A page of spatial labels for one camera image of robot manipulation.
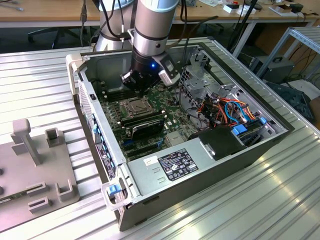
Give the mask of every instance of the metal rack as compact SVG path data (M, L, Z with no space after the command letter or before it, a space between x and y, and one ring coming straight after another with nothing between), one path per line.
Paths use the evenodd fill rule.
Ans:
M80 201L2 232L0 239L319 239L319 130L219 43L190 40L198 42L214 51L295 131L250 167L119 232L115 214L106 209L68 81L66 55L91 49L2 54L0 143L11 139L8 118L13 116L28 117L34 134L49 126L64 131ZM211 70L221 81L228 79L221 69Z
M274 47L271 54L269 55L265 63L262 65L260 70L256 73L256 75L259 78L265 72L271 61L276 56L277 52L280 50L280 48L283 46L283 44L287 41L287 39L290 36L294 37L297 41L288 49L288 51L285 54L285 57L288 55L288 53L294 50L298 42L301 42L302 44L308 46L309 48L320 54L320 27L289 27L285 31L279 42L276 44L276 46ZM306 76L306 79L308 79L312 74L314 74L314 72L319 67L320 63Z

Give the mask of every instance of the wooden desk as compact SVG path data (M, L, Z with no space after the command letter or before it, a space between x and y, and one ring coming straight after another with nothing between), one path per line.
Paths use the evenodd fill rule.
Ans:
M24 11L0 6L0 28L81 26L83 0L18 0ZM100 13L86 0L86 26L100 25Z
M303 10L307 10L307 12L312 12L311 9L313 9L313 6L317 6L317 10L319 10L320 14L320 6L319 4L316 3L318 0L295 0L296 3L301 3L304 5ZM270 10L269 7L271 5L267 4L260 4L263 8L261 11L256 11L255 14L250 15L248 22L252 21L259 21L260 23L263 22L270 22L270 21L282 21L282 22L303 22L304 18L302 16L297 17L296 15L294 16L280 16L279 14L275 13L274 11ZM176 20L180 19L180 10L181 7L177 7L176 11ZM203 20L212 16L219 16L217 21L220 21L221 23L225 21L230 21L230 20L237 20L239 19L239 14L237 13L228 13L225 10L223 10L222 5L217 5L215 7L206 5L200 1L196 4L196 7L189 7L187 9L187 17L188 20ZM307 15L305 21L310 21L310 20L315 20L318 19L319 16L316 15Z
M81 26L80 13L83 0L19 0L19 7L24 11L5 8L0 6L0 28L28 28L28 27L69 27ZM317 4L318 0L298 0L306 8L320 8ZM87 22L86 26L100 25L100 12L91 0L87 2ZM248 37L257 23L295 23L307 22L307 26L312 26L319 16L310 15L305 19L300 16L283 17L269 9L269 5L262 4L263 9L257 11L248 19L246 27L233 55L237 57L241 49L245 45ZM182 24L180 20L181 7L178 6L175 24ZM239 15L236 13L229 14L223 10L221 5L211 7L202 2L198 2L196 7L188 7L187 10L189 20L201 20L212 16L219 16L218 19L208 21L207 23L236 23Z

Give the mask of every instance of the warning label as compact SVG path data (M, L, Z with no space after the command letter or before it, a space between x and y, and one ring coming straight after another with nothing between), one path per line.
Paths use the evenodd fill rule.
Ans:
M158 161L170 181L199 169L185 148L160 157Z

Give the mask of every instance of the office chair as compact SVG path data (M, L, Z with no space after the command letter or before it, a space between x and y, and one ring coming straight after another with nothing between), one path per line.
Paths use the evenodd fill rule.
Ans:
M28 41L29 43L34 43L34 36L39 35L39 34L46 34L46 33L52 33L56 32L54 41L52 43L51 49L55 49L60 37L64 37L65 34L68 34L69 36L72 36L80 41L80 36L75 34L74 32L70 31L70 29L78 29L78 26L60 26L60 27L49 27L49 28L44 28L41 30L33 31L28 33ZM87 34L86 28L83 29L83 34Z

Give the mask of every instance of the circuit board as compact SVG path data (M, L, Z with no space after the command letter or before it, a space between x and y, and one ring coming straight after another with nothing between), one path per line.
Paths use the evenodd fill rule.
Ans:
M150 89L143 98L132 97L115 102L108 102L105 98L99 99L118 144L128 161L185 142L190 135L198 132L187 114L181 110L175 98L175 91L175 89L169 91L162 84L158 84ZM132 140L128 129L119 124L120 121L158 111L164 111L164 126L163 130L156 135Z

